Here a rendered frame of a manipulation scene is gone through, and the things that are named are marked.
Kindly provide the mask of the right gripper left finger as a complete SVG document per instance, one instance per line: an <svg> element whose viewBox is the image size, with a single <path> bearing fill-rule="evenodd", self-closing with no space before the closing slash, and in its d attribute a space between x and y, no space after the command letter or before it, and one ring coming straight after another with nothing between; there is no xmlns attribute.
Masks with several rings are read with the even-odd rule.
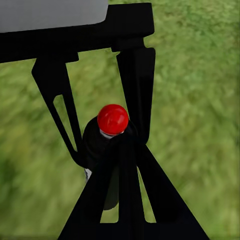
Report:
<svg viewBox="0 0 240 240"><path fill-rule="evenodd" d="M118 222L100 223L117 164ZM133 240L126 133L119 133L108 141L58 240Z"/></svg>

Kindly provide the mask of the pesticide atomizer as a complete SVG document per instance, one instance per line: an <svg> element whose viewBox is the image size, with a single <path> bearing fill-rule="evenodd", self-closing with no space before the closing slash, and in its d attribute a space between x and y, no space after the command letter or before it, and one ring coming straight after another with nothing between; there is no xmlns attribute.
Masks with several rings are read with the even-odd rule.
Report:
<svg viewBox="0 0 240 240"><path fill-rule="evenodd" d="M139 136L125 109L117 104L104 106L98 115L87 123L82 136L88 165L88 169L84 169L85 184L91 177L108 141L121 133ZM113 168L103 210L111 210L117 204L119 204L119 164Z"/></svg>

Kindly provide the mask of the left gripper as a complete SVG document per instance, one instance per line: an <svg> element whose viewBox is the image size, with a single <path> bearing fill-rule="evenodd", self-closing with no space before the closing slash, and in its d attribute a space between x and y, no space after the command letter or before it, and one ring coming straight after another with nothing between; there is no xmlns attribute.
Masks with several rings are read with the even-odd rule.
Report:
<svg viewBox="0 0 240 240"><path fill-rule="evenodd" d="M149 140L156 50L144 45L155 32L152 3L109 4L105 21L0 33L0 64L36 59L31 74L62 135L72 159L88 169L83 137L65 63L78 52L111 48L116 56L130 121L145 144ZM53 104L63 95L77 152Z"/></svg>

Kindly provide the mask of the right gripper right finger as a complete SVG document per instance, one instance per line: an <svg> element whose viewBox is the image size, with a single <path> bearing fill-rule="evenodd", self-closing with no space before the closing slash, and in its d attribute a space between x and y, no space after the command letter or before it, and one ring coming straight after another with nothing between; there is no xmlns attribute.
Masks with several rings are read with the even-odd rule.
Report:
<svg viewBox="0 0 240 240"><path fill-rule="evenodd" d="M210 240L145 142L125 134L133 240ZM156 223L145 220L139 167Z"/></svg>

